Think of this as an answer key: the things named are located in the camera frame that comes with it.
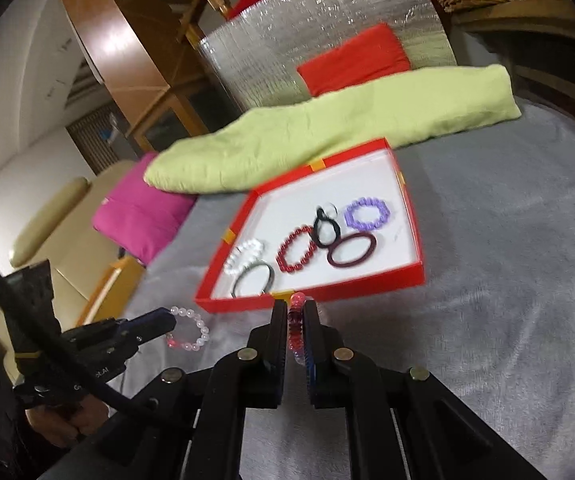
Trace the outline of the person left hand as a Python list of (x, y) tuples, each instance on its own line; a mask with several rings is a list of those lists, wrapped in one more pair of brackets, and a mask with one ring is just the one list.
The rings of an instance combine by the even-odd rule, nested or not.
[(109, 419), (109, 407), (95, 398), (85, 396), (70, 417), (63, 417), (55, 408), (41, 405), (25, 411), (30, 426), (57, 448), (71, 448), (80, 437), (94, 434)]

